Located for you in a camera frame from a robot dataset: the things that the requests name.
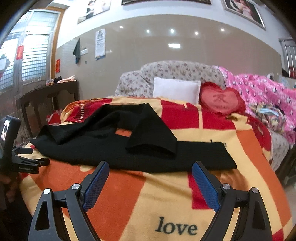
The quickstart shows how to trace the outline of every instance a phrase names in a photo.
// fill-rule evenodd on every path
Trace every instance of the framed photo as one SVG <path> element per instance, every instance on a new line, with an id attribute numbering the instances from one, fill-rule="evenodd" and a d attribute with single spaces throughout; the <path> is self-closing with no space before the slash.
<path id="1" fill-rule="evenodd" d="M 78 13 L 77 24 L 87 20 L 99 13 L 110 9 L 111 0 L 79 0 L 80 11 Z"/>
<path id="2" fill-rule="evenodd" d="M 130 4 L 134 2 L 144 2 L 144 1 L 154 1 L 154 0 L 122 0 L 121 5 Z M 187 1 L 211 4 L 211 0 L 187 0 Z"/>
<path id="3" fill-rule="evenodd" d="M 257 7 L 247 0 L 221 0 L 227 11 L 236 13 L 266 30 Z"/>

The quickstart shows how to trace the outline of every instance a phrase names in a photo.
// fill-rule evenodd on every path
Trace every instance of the hanging towel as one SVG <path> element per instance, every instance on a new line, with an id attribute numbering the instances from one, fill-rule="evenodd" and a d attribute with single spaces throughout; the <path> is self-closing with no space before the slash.
<path id="1" fill-rule="evenodd" d="M 75 64 L 78 64 L 79 60 L 81 58 L 81 55 L 80 55 L 80 38 L 77 41 L 77 44 L 76 44 L 75 49 L 73 51 L 73 54 L 76 56 Z"/>

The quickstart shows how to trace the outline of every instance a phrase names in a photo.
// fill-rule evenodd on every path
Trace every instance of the blue gripper pad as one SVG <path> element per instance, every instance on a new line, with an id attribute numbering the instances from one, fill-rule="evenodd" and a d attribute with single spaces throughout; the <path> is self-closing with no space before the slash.
<path id="1" fill-rule="evenodd" d="M 218 192 L 197 163 L 192 165 L 192 175 L 209 208 L 217 212 L 220 208 Z"/>
<path id="2" fill-rule="evenodd" d="M 86 189 L 84 194 L 84 203 L 82 205 L 82 208 L 85 212 L 93 208 L 94 205 L 96 204 L 96 201 L 109 176 L 109 171 L 110 171 L 109 164 L 105 162 L 102 168 L 97 173 L 97 175 L 94 177 L 91 184 Z"/>

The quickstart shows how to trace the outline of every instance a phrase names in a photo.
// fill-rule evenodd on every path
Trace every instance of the pink blanket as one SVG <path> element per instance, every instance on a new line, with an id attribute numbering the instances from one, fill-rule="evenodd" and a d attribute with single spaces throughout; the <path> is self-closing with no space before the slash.
<path id="1" fill-rule="evenodd" d="M 227 87 L 236 89 L 246 103 L 246 113 L 255 117 L 250 109 L 250 104 L 264 102 L 266 104 L 278 105 L 286 116 L 283 135 L 290 144 L 295 143 L 296 126 L 296 91 L 284 87 L 265 76 L 256 74 L 233 75 L 223 67 L 219 67 L 225 78 Z"/>

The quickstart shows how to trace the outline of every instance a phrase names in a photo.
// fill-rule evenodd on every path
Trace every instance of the bed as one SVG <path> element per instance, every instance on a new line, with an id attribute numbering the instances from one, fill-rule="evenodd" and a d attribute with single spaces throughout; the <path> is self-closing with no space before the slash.
<path id="1" fill-rule="evenodd" d="M 62 125 L 83 122 L 104 104 L 142 103 L 151 105 L 178 140 L 224 143 L 237 169 L 211 173 L 235 189 L 257 187 L 269 215 L 273 240 L 281 241 L 288 236 L 292 218 L 285 193 L 266 161 L 268 152 L 262 149 L 245 116 L 234 114 L 233 120 L 221 120 L 199 105 L 121 96 L 73 102 L 62 112 Z M 131 134 L 127 130 L 116 133 Z M 35 148 L 33 154 L 24 156 L 39 158 L 42 154 Z M 45 188 L 67 189 L 93 170 L 90 166 L 51 160 L 49 166 L 40 168 L 39 174 L 23 175 L 20 190 L 28 210 L 34 213 Z M 238 213 L 239 208 L 236 208 L 224 240 L 230 240 Z M 70 237 L 77 240 L 66 210 L 63 215 Z M 207 207 L 189 172 L 153 174 L 114 169 L 110 171 L 95 207 L 88 212 L 98 236 L 104 241 L 200 240 L 213 216 L 214 211 Z M 180 230 L 166 228 L 168 223 L 172 227 L 178 224 Z"/>

